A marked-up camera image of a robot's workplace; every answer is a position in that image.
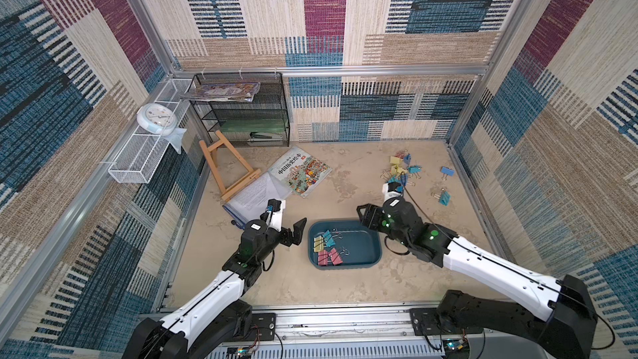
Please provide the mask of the teal binder clip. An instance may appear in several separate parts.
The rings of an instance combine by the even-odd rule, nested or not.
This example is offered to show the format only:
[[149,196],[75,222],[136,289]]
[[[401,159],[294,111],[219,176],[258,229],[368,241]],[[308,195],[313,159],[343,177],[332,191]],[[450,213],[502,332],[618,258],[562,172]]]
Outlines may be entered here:
[[419,174],[421,171],[421,167],[420,166],[409,166],[408,168],[408,172],[413,175],[413,174]]
[[337,240],[342,239],[342,235],[337,230],[327,230],[322,237],[327,248],[334,247],[337,244]]

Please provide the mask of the pink binder clip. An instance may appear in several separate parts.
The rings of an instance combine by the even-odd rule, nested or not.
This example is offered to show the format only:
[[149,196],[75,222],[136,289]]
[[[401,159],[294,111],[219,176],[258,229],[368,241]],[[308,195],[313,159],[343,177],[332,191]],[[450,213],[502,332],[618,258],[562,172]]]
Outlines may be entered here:
[[343,257],[349,256],[350,251],[347,249],[337,249],[336,247],[332,247],[328,251],[329,263],[333,266],[339,266],[344,264]]
[[317,254],[317,265],[320,267],[326,267],[329,264],[330,256],[327,251],[321,251]]

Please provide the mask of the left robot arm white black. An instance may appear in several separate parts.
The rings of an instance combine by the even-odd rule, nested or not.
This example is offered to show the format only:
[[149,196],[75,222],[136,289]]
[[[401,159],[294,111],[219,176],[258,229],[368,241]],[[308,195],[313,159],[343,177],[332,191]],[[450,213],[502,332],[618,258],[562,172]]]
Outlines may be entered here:
[[307,219],[292,229],[282,216],[267,212],[249,221],[239,247],[205,289],[187,304],[156,321],[146,318],[134,330],[124,358],[205,358],[234,337],[250,334],[252,307],[241,297],[265,269],[264,260],[279,245],[302,242]]

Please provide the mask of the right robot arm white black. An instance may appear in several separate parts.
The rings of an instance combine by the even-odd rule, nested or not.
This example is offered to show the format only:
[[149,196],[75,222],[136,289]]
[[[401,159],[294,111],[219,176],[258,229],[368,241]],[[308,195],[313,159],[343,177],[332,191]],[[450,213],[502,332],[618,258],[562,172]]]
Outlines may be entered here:
[[436,309],[441,329],[505,332],[536,343],[555,358],[588,358],[594,351],[603,319],[581,279],[556,279],[512,264],[451,229],[424,222],[402,196],[381,206],[360,205],[357,214],[364,227],[399,242],[417,259],[469,276],[507,297],[481,299],[449,290]]

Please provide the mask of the teal plastic storage box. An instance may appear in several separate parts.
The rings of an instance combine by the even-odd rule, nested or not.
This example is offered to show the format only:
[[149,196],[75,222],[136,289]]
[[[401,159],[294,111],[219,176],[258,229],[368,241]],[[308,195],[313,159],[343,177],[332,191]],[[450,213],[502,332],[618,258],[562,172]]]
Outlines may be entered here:
[[[334,246],[337,249],[347,249],[349,256],[344,256],[344,264],[326,267],[317,265],[317,254],[313,252],[313,239],[323,235],[327,230],[337,230],[342,239],[337,240]],[[358,219],[332,219],[319,221],[310,227],[308,232],[308,259],[310,263],[320,270],[337,269],[368,269],[380,262],[382,258],[382,248],[380,238],[376,232],[362,226]]]

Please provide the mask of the teal binder clip lone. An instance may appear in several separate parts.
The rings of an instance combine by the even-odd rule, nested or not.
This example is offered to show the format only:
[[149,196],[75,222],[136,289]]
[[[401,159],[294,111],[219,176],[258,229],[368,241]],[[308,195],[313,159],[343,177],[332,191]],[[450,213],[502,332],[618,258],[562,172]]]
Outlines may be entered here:
[[439,204],[447,206],[450,203],[450,193],[446,189],[442,189],[440,192],[433,194],[433,197],[438,200]]

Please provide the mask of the clear mesh document pouch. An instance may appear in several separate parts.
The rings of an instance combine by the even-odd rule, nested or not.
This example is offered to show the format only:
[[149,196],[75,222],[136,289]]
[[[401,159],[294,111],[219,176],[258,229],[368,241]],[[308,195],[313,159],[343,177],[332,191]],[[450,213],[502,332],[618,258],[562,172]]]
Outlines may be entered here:
[[257,219],[267,209],[270,199],[284,200],[290,194],[289,187],[266,173],[237,193],[223,208],[231,216],[231,224],[243,229],[247,222]]

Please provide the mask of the colourful Chinese history picture book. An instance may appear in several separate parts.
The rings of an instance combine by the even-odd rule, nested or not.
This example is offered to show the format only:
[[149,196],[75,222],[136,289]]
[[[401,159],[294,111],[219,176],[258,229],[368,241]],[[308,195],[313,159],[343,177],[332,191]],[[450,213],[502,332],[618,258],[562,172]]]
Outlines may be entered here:
[[268,172],[293,193],[306,198],[317,184],[329,176],[332,167],[294,146],[276,160]]

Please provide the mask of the black stapler on shelf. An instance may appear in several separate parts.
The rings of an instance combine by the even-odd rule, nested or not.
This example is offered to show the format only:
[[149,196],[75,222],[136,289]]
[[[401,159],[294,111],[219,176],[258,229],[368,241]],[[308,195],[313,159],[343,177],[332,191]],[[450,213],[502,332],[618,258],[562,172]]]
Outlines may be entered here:
[[282,141],[282,135],[272,132],[251,132],[250,141]]

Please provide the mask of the black mesh shelf rack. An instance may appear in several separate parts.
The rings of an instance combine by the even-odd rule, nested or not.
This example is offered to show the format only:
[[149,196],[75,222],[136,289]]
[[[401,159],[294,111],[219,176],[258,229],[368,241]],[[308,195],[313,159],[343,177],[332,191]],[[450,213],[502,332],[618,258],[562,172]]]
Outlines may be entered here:
[[[211,140],[217,130],[239,147],[288,147],[290,117],[279,72],[199,73],[192,86],[209,83],[259,82],[261,88],[252,102],[189,101]],[[251,132],[272,132],[282,135],[282,141],[250,141]]]

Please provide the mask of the magazine on rack top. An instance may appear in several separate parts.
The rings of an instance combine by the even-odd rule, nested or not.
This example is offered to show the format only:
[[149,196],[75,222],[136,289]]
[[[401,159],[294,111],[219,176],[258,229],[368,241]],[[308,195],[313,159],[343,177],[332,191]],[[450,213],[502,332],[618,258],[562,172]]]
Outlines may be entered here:
[[252,102],[260,88],[259,82],[194,85],[182,94],[180,99],[203,102]]

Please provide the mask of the white round clock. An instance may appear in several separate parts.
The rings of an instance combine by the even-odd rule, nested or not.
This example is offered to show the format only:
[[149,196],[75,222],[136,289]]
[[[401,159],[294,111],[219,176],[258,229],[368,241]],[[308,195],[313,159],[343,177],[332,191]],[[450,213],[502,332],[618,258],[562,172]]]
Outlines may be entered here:
[[136,113],[136,121],[144,131],[158,136],[170,135],[177,126],[174,112],[158,103],[142,106]]

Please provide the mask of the blue binder clip by wall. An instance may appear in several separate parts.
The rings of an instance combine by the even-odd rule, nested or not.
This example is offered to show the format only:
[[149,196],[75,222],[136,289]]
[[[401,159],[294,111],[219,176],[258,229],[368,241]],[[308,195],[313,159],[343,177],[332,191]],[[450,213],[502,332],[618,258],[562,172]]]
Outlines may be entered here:
[[440,171],[442,173],[442,180],[447,180],[449,177],[455,175],[455,171],[454,170],[452,170],[452,169],[450,169],[448,167],[445,167],[445,166],[443,166]]

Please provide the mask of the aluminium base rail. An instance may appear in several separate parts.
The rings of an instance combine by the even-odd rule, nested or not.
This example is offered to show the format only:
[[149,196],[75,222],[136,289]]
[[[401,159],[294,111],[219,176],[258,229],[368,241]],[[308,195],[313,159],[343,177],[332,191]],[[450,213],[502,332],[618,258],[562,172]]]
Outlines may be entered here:
[[432,302],[256,307],[262,337],[226,342],[212,358],[468,358],[473,336],[440,331]]

